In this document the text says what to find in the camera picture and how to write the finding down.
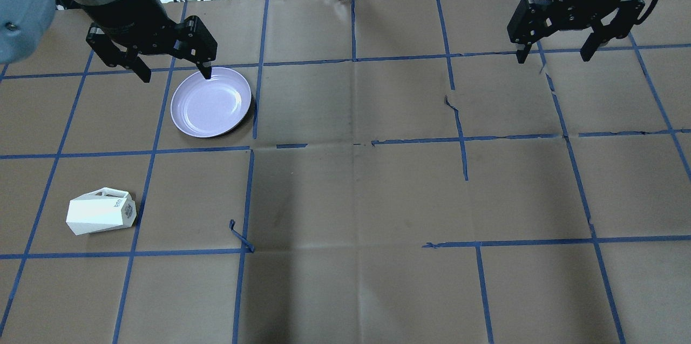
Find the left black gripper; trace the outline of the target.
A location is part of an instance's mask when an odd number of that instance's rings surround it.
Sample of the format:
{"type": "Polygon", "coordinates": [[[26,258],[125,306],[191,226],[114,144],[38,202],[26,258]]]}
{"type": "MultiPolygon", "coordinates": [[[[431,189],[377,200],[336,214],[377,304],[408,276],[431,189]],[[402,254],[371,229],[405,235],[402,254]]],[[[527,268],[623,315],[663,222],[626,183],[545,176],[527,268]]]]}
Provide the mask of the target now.
{"type": "Polygon", "coordinates": [[[180,23],[131,24],[121,29],[91,24],[86,43],[110,68],[122,66],[133,71],[143,83],[150,83],[151,69],[141,56],[170,55],[197,66],[205,80],[212,78],[218,43],[197,15],[180,23]]]}

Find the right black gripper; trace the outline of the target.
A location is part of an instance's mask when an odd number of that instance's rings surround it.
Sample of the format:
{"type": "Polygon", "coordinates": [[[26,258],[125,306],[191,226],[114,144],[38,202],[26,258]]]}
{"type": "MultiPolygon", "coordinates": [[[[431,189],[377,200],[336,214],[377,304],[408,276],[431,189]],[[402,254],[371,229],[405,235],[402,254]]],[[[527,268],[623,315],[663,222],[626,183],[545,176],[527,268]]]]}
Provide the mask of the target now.
{"type": "Polygon", "coordinates": [[[559,31],[591,29],[580,49],[583,62],[611,39],[623,39],[639,23],[644,0],[520,0],[507,33],[516,58],[525,64],[532,45],[559,31]]]}

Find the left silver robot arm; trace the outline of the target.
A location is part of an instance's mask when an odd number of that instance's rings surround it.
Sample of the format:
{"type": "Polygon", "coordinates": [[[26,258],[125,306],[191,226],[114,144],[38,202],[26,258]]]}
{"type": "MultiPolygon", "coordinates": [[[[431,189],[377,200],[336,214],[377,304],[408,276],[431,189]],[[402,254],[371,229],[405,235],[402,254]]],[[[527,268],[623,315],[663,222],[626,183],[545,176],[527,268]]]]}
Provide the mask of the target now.
{"type": "MultiPolygon", "coordinates": [[[[129,69],[148,83],[142,56],[169,55],[212,77],[218,44],[200,17],[176,23],[160,0],[74,0],[92,19],[86,43],[104,64],[129,69]]],[[[57,0],[2,0],[2,63],[31,56],[55,16],[57,0]]]]}

